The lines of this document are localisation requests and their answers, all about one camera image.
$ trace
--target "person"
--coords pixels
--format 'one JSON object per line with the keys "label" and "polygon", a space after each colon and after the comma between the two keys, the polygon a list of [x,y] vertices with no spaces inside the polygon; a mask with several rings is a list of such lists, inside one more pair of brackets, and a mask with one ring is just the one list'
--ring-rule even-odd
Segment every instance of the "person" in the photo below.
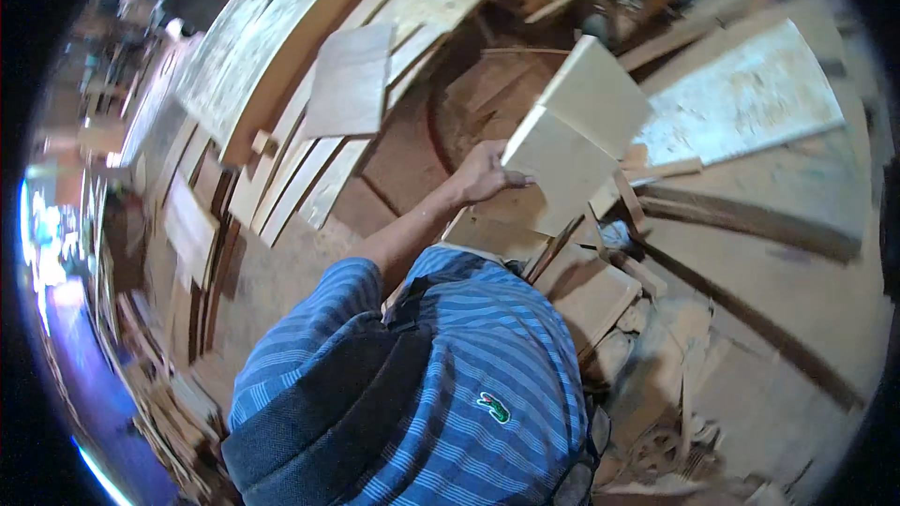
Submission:
{"label": "person", "polygon": [[476,145],[256,344],[221,447],[247,504],[587,500],[598,451],[562,318],[498,262],[428,246],[534,183],[502,168],[505,145]]}

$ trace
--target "blue striped shirt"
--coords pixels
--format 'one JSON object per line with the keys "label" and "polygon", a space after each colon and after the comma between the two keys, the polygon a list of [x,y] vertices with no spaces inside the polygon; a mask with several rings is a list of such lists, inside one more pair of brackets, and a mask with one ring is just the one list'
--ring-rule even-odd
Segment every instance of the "blue striped shirt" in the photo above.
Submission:
{"label": "blue striped shirt", "polygon": [[[428,282],[418,321],[434,332],[427,371],[352,501],[546,501],[587,437],[575,348],[563,319],[501,265],[431,247],[413,265],[398,305],[384,318],[388,325],[402,321],[401,303],[418,277]],[[341,337],[382,320],[382,282],[365,259],[326,270],[312,295],[251,352],[235,379],[231,430]]]}

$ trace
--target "crocodile logo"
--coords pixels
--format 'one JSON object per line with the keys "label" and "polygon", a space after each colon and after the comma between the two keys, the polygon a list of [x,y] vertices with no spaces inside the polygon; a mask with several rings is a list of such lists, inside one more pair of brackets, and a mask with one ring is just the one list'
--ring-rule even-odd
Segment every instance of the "crocodile logo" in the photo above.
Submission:
{"label": "crocodile logo", "polygon": [[487,409],[491,418],[501,424],[506,424],[512,417],[510,409],[504,406],[500,399],[490,393],[481,392],[481,398],[475,401],[475,404]]}

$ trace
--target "hand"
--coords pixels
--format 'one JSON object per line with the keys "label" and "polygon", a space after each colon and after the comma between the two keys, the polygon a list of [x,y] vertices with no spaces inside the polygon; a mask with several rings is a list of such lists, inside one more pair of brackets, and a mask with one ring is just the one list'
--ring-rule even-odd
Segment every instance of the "hand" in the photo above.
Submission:
{"label": "hand", "polygon": [[465,157],[459,170],[444,185],[463,206],[485,201],[508,188],[527,187],[534,178],[521,172],[506,171],[501,155],[506,141],[482,141]]}

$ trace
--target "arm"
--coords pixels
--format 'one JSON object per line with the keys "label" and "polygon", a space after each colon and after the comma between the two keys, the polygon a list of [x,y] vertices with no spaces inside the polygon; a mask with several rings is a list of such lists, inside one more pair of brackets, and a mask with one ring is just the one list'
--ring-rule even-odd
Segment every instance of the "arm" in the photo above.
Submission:
{"label": "arm", "polygon": [[371,260],[384,279],[382,298],[387,298],[410,271],[419,254],[460,209],[496,196],[510,187],[534,184],[534,179],[504,171],[501,154],[506,141],[482,141],[475,145],[459,170],[412,211],[356,245],[347,256]]}

